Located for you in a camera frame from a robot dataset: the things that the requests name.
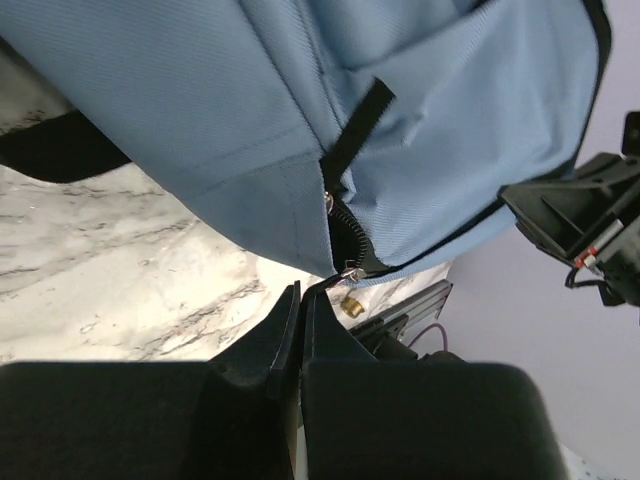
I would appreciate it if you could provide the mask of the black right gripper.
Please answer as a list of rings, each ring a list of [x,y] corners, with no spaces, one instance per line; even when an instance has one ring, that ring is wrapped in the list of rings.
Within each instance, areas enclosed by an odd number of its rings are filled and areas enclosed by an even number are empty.
[[[625,117],[619,154],[600,153],[567,179],[501,189],[537,248],[571,264],[565,287],[596,287],[605,306],[639,305],[639,114]]]

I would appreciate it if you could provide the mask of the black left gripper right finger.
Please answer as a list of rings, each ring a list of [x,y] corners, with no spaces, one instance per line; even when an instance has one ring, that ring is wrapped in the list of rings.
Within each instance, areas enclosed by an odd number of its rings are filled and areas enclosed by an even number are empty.
[[[564,479],[542,396],[521,369],[383,361],[303,298],[301,400],[312,479]]]

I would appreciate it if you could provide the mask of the blue student backpack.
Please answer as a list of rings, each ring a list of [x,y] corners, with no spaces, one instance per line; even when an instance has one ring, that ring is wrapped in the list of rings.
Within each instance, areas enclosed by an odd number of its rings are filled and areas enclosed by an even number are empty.
[[[4,165],[131,163],[240,247],[367,284],[569,176],[612,44],[601,1],[5,1],[1,39],[71,106],[3,135]]]

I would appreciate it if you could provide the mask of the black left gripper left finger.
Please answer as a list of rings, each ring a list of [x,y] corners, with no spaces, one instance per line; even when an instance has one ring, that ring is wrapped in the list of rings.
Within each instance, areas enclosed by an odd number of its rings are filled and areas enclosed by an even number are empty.
[[[5,479],[290,479],[301,292],[207,361],[1,369]]]

